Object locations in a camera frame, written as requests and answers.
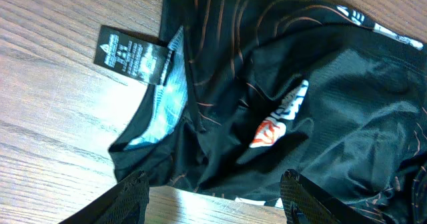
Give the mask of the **black orange-patterned jersey shirt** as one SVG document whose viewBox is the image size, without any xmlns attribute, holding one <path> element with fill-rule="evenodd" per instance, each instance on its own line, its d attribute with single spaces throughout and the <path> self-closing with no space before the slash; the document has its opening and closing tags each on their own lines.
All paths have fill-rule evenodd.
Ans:
<svg viewBox="0 0 427 224">
<path fill-rule="evenodd" d="M 270 207 L 293 169 L 373 223 L 426 222 L 426 44 L 324 0 L 163 0 L 158 47 L 103 27 L 147 83 L 118 181 Z"/>
</svg>

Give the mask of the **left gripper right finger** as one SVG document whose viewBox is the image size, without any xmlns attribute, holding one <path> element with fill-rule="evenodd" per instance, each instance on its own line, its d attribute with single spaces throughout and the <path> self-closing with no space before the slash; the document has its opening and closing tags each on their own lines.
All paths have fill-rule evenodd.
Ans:
<svg viewBox="0 0 427 224">
<path fill-rule="evenodd" d="M 294 169 L 288 169 L 282 175 L 280 193 L 288 224 L 369 224 L 372 222 Z"/>
</svg>

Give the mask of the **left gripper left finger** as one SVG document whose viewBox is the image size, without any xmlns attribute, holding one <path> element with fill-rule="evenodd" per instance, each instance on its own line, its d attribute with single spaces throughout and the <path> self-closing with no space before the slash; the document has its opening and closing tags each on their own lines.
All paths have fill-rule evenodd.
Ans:
<svg viewBox="0 0 427 224">
<path fill-rule="evenodd" d="M 134 171 L 61 224 L 144 224 L 149 203 L 149 182 Z"/>
</svg>

